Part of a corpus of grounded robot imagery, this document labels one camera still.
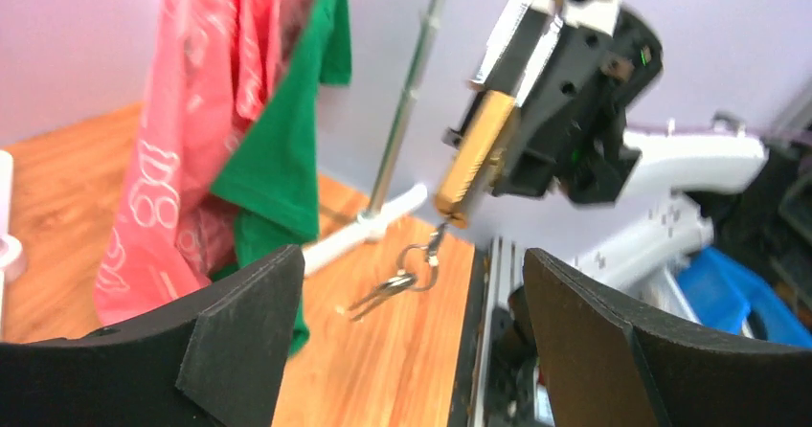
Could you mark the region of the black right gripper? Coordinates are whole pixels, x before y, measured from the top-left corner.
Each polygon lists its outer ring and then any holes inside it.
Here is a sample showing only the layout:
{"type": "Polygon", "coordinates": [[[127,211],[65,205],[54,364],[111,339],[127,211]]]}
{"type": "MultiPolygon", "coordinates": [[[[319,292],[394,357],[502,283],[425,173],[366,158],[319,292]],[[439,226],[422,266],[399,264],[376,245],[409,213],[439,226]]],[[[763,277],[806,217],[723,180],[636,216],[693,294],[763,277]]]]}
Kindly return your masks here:
{"type": "Polygon", "coordinates": [[[515,98],[503,166],[492,194],[540,197],[553,178],[577,205],[615,202],[639,149],[623,133],[632,102],[663,72],[663,46],[635,12],[620,9],[613,36],[563,26],[527,11],[504,53],[477,91],[462,126],[443,142],[458,148],[488,90],[515,98]]]}

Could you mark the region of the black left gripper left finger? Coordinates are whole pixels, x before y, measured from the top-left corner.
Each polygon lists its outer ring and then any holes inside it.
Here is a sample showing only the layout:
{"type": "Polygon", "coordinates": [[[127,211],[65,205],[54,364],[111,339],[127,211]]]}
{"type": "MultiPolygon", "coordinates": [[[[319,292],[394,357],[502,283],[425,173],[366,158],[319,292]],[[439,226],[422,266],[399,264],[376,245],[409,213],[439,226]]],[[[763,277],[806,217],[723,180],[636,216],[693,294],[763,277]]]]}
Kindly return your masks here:
{"type": "Polygon", "coordinates": [[[302,296],[287,245],[79,339],[1,347],[5,426],[268,426],[302,296]]]}

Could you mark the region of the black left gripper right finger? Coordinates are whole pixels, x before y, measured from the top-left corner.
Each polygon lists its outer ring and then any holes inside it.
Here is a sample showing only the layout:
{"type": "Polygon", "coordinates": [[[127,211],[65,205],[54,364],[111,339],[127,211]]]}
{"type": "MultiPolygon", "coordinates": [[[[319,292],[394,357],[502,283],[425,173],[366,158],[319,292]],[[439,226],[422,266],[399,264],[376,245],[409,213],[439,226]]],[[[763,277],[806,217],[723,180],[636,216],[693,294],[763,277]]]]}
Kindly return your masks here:
{"type": "Polygon", "coordinates": [[[548,252],[524,257],[558,426],[807,426],[811,352],[676,317],[548,252]]]}

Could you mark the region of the small brass padlock with key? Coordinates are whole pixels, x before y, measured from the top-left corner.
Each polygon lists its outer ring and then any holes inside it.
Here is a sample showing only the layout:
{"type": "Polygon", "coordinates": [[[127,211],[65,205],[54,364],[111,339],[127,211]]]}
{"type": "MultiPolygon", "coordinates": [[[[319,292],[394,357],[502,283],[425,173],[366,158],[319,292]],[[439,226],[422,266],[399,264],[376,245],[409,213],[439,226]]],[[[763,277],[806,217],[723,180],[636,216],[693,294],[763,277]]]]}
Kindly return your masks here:
{"type": "MultiPolygon", "coordinates": [[[[485,82],[505,51],[533,0],[508,0],[491,31],[480,67],[471,82],[477,91],[485,82]]],[[[557,34],[564,26],[561,19],[550,17],[548,27],[557,34]]],[[[492,189],[502,170],[510,130],[517,122],[515,98],[488,90],[472,123],[462,136],[448,171],[434,197],[434,207],[444,226],[465,229],[479,195],[492,189]]]]}

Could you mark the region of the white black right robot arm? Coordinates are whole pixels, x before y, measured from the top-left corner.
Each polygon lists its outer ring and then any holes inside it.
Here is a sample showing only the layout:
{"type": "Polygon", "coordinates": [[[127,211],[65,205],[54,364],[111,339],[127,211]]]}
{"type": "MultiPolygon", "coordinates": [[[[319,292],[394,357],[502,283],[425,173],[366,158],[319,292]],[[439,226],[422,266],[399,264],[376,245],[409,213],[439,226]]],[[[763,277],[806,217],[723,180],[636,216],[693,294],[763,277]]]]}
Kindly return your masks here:
{"type": "Polygon", "coordinates": [[[505,9],[475,98],[449,134],[458,152],[435,195],[437,211],[465,228],[484,193],[540,198],[558,190],[578,207],[659,193],[645,216],[573,261],[618,289],[708,245],[712,222],[691,195],[744,191],[767,152],[743,133],[628,129],[626,108],[660,75],[662,56],[657,35],[625,9],[600,18],[578,5],[567,19],[505,9]]]}

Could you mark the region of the blue plastic bin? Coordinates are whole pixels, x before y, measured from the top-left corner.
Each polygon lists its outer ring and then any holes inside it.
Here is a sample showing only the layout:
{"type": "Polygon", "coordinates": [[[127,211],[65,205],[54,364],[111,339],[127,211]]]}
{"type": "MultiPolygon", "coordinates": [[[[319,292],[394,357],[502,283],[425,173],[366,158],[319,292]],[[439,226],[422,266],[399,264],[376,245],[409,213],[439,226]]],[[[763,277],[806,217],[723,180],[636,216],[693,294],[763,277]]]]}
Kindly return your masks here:
{"type": "Polygon", "coordinates": [[[748,326],[757,339],[811,347],[811,333],[760,276],[709,247],[676,277],[701,325],[738,334],[748,326]]]}

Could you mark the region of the green t-shirt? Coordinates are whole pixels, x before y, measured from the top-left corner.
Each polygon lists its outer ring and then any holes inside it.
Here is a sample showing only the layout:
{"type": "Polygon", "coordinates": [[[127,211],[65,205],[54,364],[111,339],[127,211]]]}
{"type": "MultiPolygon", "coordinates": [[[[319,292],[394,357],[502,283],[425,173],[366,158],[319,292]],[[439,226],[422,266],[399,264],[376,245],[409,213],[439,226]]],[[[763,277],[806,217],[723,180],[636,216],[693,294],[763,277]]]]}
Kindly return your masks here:
{"type": "Polygon", "coordinates": [[[212,186],[239,208],[237,259],[214,280],[283,245],[318,238],[317,98],[322,85],[347,85],[351,76],[349,0],[316,0],[287,74],[212,186]]]}

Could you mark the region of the pink printed shirt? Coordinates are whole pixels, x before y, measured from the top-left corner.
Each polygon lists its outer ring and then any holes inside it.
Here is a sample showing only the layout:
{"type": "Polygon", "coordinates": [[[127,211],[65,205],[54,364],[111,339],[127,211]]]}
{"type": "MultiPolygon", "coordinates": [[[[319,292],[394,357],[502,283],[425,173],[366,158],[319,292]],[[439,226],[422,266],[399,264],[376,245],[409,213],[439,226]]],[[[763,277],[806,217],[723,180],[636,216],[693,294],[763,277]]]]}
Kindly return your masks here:
{"type": "Polygon", "coordinates": [[[160,0],[121,203],[96,277],[104,325],[204,287],[236,210],[210,187],[274,92],[313,0],[160,0]]]}

